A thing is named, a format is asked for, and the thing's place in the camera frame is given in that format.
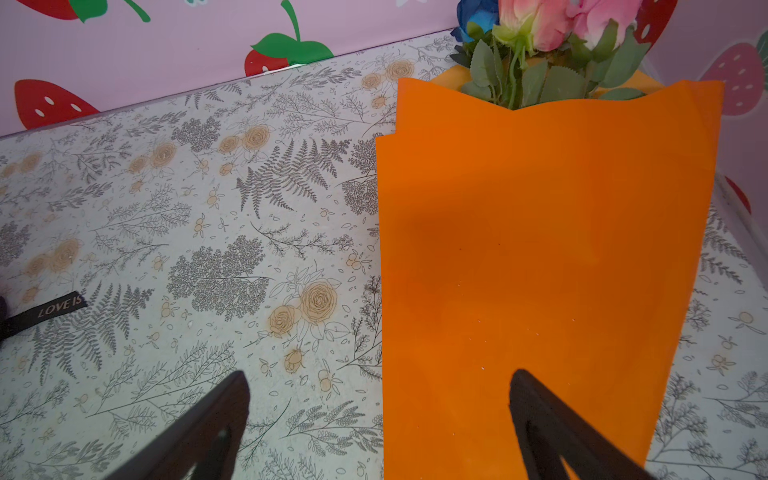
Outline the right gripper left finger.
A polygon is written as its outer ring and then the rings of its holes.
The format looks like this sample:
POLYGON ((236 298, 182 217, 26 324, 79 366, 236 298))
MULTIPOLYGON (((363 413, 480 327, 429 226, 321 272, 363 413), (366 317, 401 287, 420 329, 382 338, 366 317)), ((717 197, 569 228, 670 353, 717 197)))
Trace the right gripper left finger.
POLYGON ((111 479, 230 479, 249 415, 245 374, 229 374, 111 479))

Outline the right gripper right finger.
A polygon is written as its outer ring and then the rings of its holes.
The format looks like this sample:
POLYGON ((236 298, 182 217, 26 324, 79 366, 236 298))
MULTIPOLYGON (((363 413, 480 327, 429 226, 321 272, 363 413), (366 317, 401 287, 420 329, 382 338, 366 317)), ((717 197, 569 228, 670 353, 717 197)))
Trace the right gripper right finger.
POLYGON ((652 477, 524 369, 511 378, 509 410, 530 479, 652 477))

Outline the orange wrapping paper sheet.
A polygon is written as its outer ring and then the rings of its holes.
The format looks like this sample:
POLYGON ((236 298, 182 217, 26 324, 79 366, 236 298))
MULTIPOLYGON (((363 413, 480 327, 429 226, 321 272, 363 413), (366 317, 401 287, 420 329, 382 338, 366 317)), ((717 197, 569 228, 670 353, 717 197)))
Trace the orange wrapping paper sheet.
POLYGON ((521 479, 525 369, 633 461, 693 289, 724 86, 510 111, 403 79, 376 142, 384 473, 521 479))

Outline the pink fake rose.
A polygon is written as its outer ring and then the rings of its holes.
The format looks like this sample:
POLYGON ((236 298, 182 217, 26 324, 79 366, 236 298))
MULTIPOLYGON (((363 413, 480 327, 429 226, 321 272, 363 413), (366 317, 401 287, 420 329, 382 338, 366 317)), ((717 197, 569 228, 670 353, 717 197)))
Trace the pink fake rose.
POLYGON ((536 49, 534 36, 542 2, 498 1, 493 45, 480 41, 475 48, 462 93, 510 110, 539 103, 546 57, 536 49))
POLYGON ((639 1, 544 1, 534 36, 546 57, 540 103, 634 100, 644 93, 625 83, 648 47, 634 38, 639 1))

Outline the blue fake rose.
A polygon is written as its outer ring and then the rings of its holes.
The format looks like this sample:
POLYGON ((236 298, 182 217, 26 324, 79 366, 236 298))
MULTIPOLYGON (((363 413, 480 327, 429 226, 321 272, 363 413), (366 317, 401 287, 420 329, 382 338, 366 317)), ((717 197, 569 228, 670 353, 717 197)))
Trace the blue fake rose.
POLYGON ((458 26, 450 35, 458 42, 450 57, 469 68, 475 48, 480 41, 493 45, 492 29, 498 23, 497 0, 461 0, 457 4, 458 26))

